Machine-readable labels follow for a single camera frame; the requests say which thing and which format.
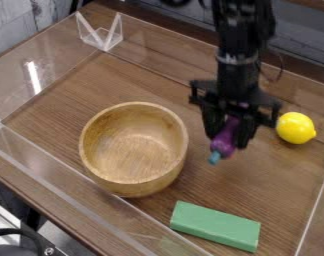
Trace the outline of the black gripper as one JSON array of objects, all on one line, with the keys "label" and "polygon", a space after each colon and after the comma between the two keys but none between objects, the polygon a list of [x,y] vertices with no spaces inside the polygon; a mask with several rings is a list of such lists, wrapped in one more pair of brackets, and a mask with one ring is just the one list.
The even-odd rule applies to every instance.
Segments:
[{"label": "black gripper", "polygon": [[248,147],[260,125],[274,128],[281,102],[258,86],[236,89],[221,86],[215,80],[191,80],[189,102],[202,110],[206,136],[213,139],[228,116],[241,118],[236,144]]}]

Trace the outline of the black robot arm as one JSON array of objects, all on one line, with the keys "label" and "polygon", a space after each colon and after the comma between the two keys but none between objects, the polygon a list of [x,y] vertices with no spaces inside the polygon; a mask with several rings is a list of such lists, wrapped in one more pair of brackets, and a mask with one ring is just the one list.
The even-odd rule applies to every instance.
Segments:
[{"label": "black robot arm", "polygon": [[270,0],[211,0],[217,76],[193,80],[189,101],[201,109],[210,150],[248,147],[260,127],[273,128],[280,101],[260,87],[261,52],[274,36]]}]

